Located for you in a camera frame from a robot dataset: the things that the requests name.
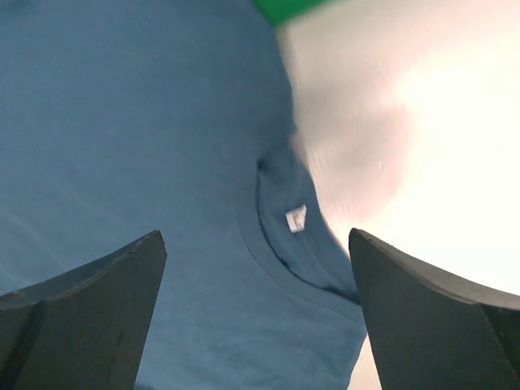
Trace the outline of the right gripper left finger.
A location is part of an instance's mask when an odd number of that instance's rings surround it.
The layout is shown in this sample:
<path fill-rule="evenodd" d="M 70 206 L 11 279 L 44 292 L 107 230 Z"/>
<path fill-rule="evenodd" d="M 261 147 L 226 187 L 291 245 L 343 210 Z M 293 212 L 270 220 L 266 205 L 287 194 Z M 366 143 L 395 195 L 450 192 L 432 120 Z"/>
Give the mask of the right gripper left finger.
<path fill-rule="evenodd" d="M 132 389 L 167 261 L 161 232 L 1 297 L 3 389 Z"/>

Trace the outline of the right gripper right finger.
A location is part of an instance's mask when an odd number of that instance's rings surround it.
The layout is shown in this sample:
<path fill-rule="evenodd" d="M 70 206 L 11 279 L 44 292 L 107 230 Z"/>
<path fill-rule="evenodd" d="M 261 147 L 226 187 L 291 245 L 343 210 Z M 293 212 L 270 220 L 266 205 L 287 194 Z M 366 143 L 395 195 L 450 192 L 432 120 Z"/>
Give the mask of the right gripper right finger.
<path fill-rule="evenodd" d="M 519 390 L 519 298 L 360 229 L 349 252 L 382 388 Z"/>

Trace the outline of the dark blue t shirt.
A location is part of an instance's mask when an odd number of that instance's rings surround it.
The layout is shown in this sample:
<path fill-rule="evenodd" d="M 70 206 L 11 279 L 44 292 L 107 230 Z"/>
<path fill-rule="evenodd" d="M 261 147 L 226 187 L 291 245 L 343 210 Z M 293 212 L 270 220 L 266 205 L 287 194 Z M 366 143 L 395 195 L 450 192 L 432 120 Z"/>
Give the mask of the dark blue t shirt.
<path fill-rule="evenodd" d="M 1 4 L 1 289 L 159 230 L 137 385 L 345 389 L 366 328 L 251 1 Z"/>

